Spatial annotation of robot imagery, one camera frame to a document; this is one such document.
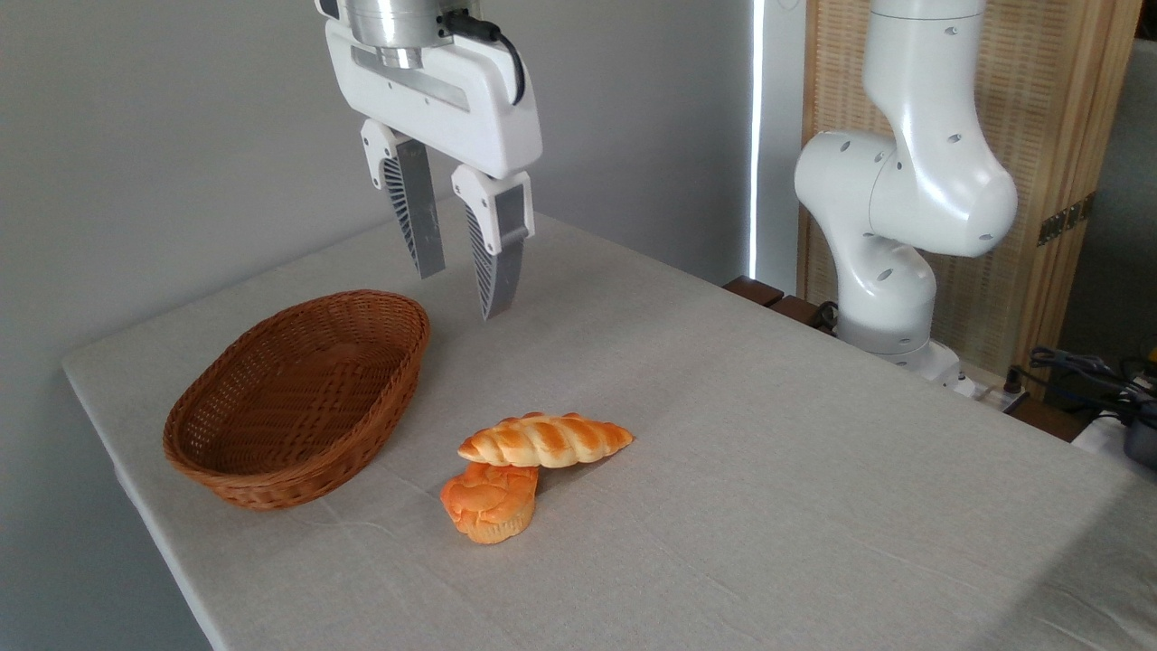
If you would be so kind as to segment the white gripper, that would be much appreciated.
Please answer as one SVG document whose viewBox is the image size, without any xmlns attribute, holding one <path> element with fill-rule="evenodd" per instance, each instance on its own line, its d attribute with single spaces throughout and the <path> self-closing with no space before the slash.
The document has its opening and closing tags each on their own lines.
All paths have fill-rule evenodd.
<svg viewBox="0 0 1157 651">
<path fill-rule="evenodd" d="M 489 42 L 426 49 L 421 69 L 406 71 L 385 66 L 338 21 L 327 21 L 325 38 L 342 97 L 369 117 L 361 127 L 364 160 L 373 185 L 390 198 L 419 276 L 445 268 L 429 145 L 463 162 L 451 182 L 466 207 L 482 319 L 503 313 L 515 299 L 524 241 L 536 231 L 531 182 L 522 172 L 541 156 L 532 86 L 513 102 L 515 62 Z"/>
</svg>

